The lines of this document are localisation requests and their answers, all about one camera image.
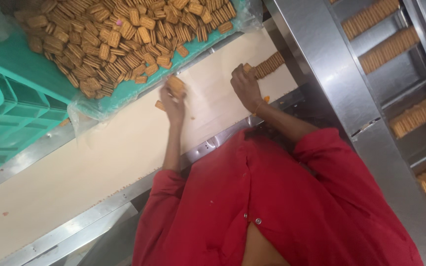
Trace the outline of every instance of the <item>person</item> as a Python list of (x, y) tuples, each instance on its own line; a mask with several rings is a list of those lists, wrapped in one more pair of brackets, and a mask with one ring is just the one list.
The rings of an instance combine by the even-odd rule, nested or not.
[(292, 155), (242, 130), (181, 178), (185, 106), (162, 88), (169, 142), (139, 221), (133, 266), (423, 265), (338, 130), (318, 129), (269, 106), (254, 74), (240, 65), (231, 85), (249, 112), (295, 143)]

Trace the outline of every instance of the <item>red shirt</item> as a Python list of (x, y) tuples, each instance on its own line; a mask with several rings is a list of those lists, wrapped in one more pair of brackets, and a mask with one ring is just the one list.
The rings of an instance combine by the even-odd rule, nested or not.
[(290, 265), (423, 265), (336, 129), (304, 136), (293, 156), (240, 131), (193, 164), (188, 181), (158, 172), (139, 221), (133, 266), (241, 265), (249, 222)]

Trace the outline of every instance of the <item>hand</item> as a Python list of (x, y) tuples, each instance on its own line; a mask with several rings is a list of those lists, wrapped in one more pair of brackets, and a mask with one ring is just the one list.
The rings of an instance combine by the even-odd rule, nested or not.
[(180, 99), (172, 96), (172, 91), (166, 84), (160, 89), (160, 100), (164, 104), (165, 112), (169, 117), (170, 126), (182, 127), (185, 118), (185, 94)]
[(254, 68), (246, 74), (242, 64), (231, 73), (231, 85), (233, 86), (234, 92), (243, 106), (251, 113), (254, 113), (259, 104), (264, 101), (261, 97), (259, 84), (254, 77), (255, 74), (256, 69)]

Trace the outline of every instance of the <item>worker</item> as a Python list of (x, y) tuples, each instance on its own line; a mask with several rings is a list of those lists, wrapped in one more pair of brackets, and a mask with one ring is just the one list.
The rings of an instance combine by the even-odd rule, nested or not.
[(195, 162), (184, 179), (185, 105), (162, 88), (169, 140), (139, 221), (133, 266), (422, 266), (409, 234), (338, 130), (269, 106), (254, 75), (242, 65), (234, 69), (236, 95), (295, 143), (293, 152), (241, 130)]

